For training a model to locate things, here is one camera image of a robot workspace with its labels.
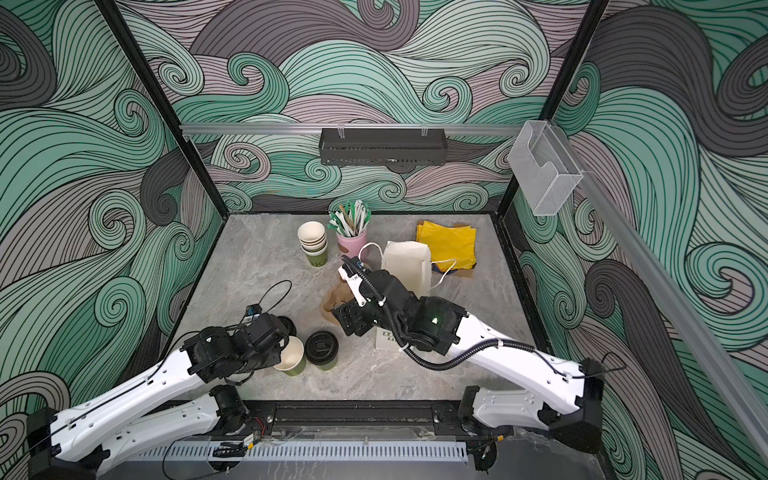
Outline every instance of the wave pattern wallpaper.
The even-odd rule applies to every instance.
[[[768,2],[654,0],[600,23],[555,123],[768,401]],[[576,190],[521,194],[511,235],[555,353],[607,377],[619,478],[768,478],[631,262]]]
[[[221,224],[92,0],[0,2],[0,477],[157,361]]]
[[[588,0],[118,0],[182,123],[535,119]],[[641,0],[623,0],[627,8]],[[200,135],[233,211],[494,210],[514,138],[444,166],[330,167],[317,136]]]

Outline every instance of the metal bar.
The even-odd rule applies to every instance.
[[[195,290],[197,290],[197,284],[200,283],[200,279],[203,278],[203,273],[205,273],[205,267],[208,266],[208,262],[210,261],[210,258],[213,256],[214,251],[216,250],[216,245],[219,243],[219,239],[221,238],[222,232],[224,232],[224,228],[227,226],[227,221],[229,221],[229,217],[225,217],[221,221],[221,225],[219,226],[219,231],[216,234],[216,238],[214,239],[214,242],[210,245],[210,249],[208,250],[208,253],[205,255],[205,260],[203,260],[203,264],[200,266],[200,270],[197,272],[197,276],[194,279],[194,284],[192,285],[192,290],[190,290],[189,295],[187,295],[187,298],[185,299],[184,303],[181,305],[181,309],[179,311],[178,319],[176,320],[176,323],[174,323],[174,326],[170,328],[170,334],[168,335],[168,338],[165,340],[165,346],[163,346],[163,349],[160,352],[160,355],[158,358],[164,359],[165,356],[168,354],[168,350],[170,350],[171,346],[178,341],[176,339],[176,331],[179,330],[179,325],[181,324],[181,320],[184,318],[184,314],[187,312],[187,308],[190,305],[190,302],[192,301],[192,296],[195,293]]]
[[[288,124],[275,122],[197,122],[181,124],[185,135],[320,135],[324,128],[413,128],[442,129],[446,135],[514,137],[522,124]]]
[[[203,184],[203,188],[208,193],[208,197],[214,202],[214,206],[219,212],[219,215],[221,215],[222,218],[227,218],[229,209],[227,209],[227,205],[224,204],[224,199],[221,197],[216,185],[214,185],[214,181],[211,180],[210,175],[205,168],[205,164],[203,163],[203,159],[200,158],[194,145],[192,142],[185,140],[184,136],[181,134],[181,130],[179,129],[179,117],[165,97],[160,82],[157,81],[157,78],[152,73],[147,59],[144,57],[144,54],[141,53],[136,38],[131,34],[131,30],[128,28],[127,23],[125,23],[123,16],[120,15],[117,4],[114,0],[95,0],[95,3],[110,30],[112,30],[112,34],[118,41],[118,44],[120,44],[123,53],[125,53],[131,66],[136,71],[139,80],[147,89],[149,98],[152,100],[152,103],[154,103],[157,111],[160,112],[160,116],[163,118],[168,129],[170,129],[181,152],[184,154],[187,162],[189,162],[192,170],[197,174],[197,178],[199,178],[200,182]]]
[[[554,114],[560,107],[560,101],[563,99],[568,87],[571,86],[571,80],[574,75],[576,75],[579,65],[581,65],[581,59],[584,58],[584,54],[587,53],[589,42],[592,40],[594,32],[598,29],[598,24],[603,17],[603,12],[605,12],[606,7],[608,7],[608,1],[609,0],[592,0],[587,7],[587,11],[584,13],[581,24],[576,31],[576,35],[571,41],[571,47],[565,55],[563,66],[560,68],[558,76],[554,80],[552,90],[547,97],[547,101],[541,109],[541,115],[538,118],[539,120],[551,121],[552,118],[554,118]]]
[[[580,185],[616,243],[632,261],[659,310],[677,329],[768,465],[768,407],[594,174],[585,171]]]
[[[515,184],[515,190],[517,190],[517,180],[513,179],[512,183]],[[523,313],[528,321],[528,328],[531,329],[531,335],[533,336],[536,348],[542,352],[553,353],[552,345],[547,337],[547,331],[544,328],[544,323],[541,321],[541,317],[538,315],[538,310],[536,309],[536,301],[531,295],[531,291],[528,288],[528,281],[525,279],[518,258],[512,249],[512,241],[509,239],[509,232],[505,226],[504,219],[500,218],[497,214],[491,213],[491,222],[493,223],[494,230],[496,230],[498,243],[502,247],[502,252],[507,260],[507,267],[509,268],[509,273],[512,275],[512,282],[518,292],[520,305],[523,307]]]

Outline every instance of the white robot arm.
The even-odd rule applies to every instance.
[[[413,293],[385,270],[369,272],[357,258],[339,269],[355,299],[333,310],[347,335],[374,325],[391,329],[403,351],[425,368],[446,370],[474,362],[511,380],[519,390],[465,390],[459,413],[471,434],[503,425],[545,429],[583,452],[601,444],[604,372],[591,359],[559,359],[492,329],[454,303]],[[93,480],[119,463],[170,440],[237,432],[247,409],[232,384],[191,402],[151,413],[167,400],[214,379],[280,362],[288,329],[279,318],[252,312],[237,326],[212,326],[189,338],[156,366],[78,406],[43,408],[27,420],[32,480]],[[436,351],[435,364],[412,350]]]
[[[247,410],[233,385],[215,386],[191,402],[143,415],[214,379],[279,363],[288,329],[276,316],[258,313],[237,326],[202,329],[162,362],[103,395],[60,412],[43,408],[31,414],[30,478],[92,480],[169,440],[238,430]]]
[[[487,427],[517,425],[549,430],[566,445],[595,453],[601,444],[602,365],[559,359],[492,329],[462,307],[439,297],[417,299],[385,270],[368,271],[345,258],[339,274],[355,299],[333,310],[347,335],[373,326],[392,330],[401,349],[428,369],[446,370],[466,360],[522,387],[491,391],[468,387],[462,406]],[[427,362],[413,351],[451,359]]]

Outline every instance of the green paper cup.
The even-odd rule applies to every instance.
[[[308,252],[302,247],[306,259],[310,261],[312,266],[323,266],[328,261],[328,245],[325,245],[319,252]]]
[[[295,336],[288,337],[288,345],[280,352],[280,363],[275,369],[288,376],[297,376],[304,371],[306,357],[304,356],[304,344]]]

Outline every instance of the stacked paper cups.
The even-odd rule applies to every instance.
[[[299,242],[312,266],[323,266],[328,261],[326,226],[320,222],[306,222],[299,227]]]

